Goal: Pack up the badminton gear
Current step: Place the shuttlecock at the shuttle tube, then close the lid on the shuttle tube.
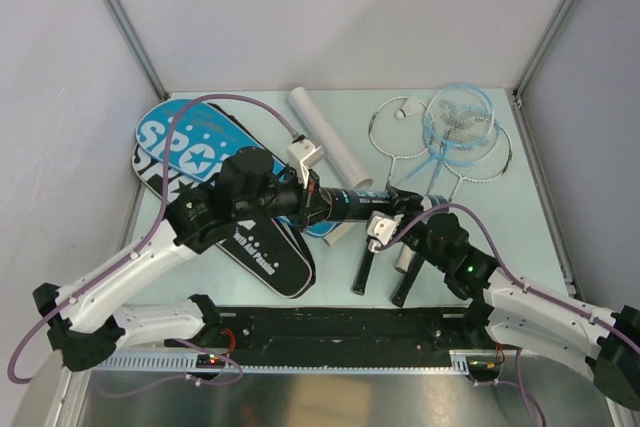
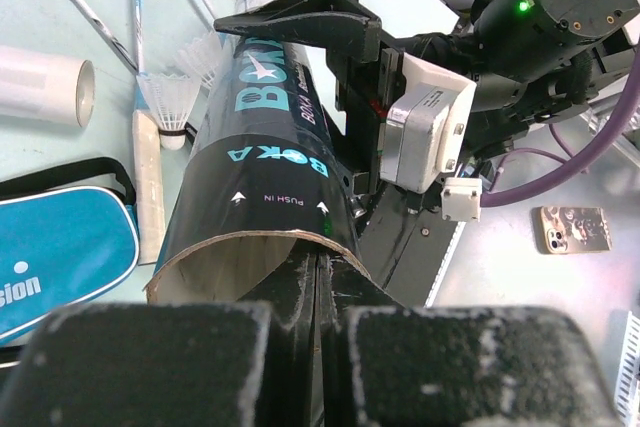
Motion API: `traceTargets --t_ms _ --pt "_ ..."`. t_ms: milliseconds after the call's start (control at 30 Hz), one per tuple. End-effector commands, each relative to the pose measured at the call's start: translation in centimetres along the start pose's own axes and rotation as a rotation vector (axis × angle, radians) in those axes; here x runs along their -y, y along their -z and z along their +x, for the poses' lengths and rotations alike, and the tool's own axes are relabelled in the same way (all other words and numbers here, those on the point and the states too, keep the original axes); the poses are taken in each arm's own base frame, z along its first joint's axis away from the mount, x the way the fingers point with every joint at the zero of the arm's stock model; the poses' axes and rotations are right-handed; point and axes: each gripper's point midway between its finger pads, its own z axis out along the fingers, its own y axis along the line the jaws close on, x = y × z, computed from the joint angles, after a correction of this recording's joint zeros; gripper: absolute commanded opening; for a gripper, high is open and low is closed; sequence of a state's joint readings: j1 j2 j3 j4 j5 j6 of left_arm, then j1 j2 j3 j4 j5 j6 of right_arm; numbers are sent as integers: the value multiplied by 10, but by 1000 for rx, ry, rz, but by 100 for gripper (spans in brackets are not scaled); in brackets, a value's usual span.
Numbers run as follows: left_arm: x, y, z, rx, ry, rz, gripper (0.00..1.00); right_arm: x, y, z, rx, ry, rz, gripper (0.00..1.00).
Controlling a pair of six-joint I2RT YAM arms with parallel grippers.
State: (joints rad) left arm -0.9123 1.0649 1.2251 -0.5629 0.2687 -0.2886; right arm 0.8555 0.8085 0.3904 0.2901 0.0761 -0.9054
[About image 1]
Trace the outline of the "black shuttlecock tube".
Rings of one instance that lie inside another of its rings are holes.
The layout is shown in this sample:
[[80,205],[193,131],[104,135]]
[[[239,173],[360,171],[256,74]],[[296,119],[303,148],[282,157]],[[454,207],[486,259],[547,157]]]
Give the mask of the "black shuttlecock tube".
[[374,211],[389,216],[421,212],[447,202],[441,195],[422,195],[412,191],[390,188],[371,191],[321,187],[320,219],[326,222],[367,221]]

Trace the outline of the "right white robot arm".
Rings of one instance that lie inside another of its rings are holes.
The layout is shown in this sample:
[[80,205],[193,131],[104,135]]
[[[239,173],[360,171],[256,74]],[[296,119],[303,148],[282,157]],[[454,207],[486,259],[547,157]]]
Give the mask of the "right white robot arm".
[[474,247],[456,212],[468,208],[392,190],[401,215],[391,245],[403,243],[444,275],[447,288],[470,305],[464,340],[476,348],[491,341],[529,350],[574,370],[607,398],[639,408],[639,311],[619,311],[561,295],[506,266],[496,249]]

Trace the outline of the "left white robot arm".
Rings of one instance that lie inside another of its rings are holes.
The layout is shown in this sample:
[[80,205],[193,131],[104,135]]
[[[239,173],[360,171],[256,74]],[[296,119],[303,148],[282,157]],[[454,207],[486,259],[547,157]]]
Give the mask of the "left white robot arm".
[[213,300],[193,294],[175,304],[131,306],[143,287],[211,247],[285,298],[315,281],[315,264],[296,227],[310,172],[298,162],[275,169],[272,155],[246,147],[227,158],[211,183],[183,191],[140,240],[84,278],[44,283],[33,292],[47,337],[72,372],[91,369],[116,351],[156,341],[209,347],[221,336]]

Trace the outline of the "white shuttlecock tube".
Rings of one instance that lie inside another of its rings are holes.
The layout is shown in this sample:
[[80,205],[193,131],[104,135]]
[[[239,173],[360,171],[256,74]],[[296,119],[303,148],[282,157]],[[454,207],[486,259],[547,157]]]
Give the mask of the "white shuttlecock tube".
[[373,179],[329,123],[309,92],[304,87],[296,87],[290,91],[287,100],[312,137],[320,142],[331,167],[343,184],[350,188],[372,187]]

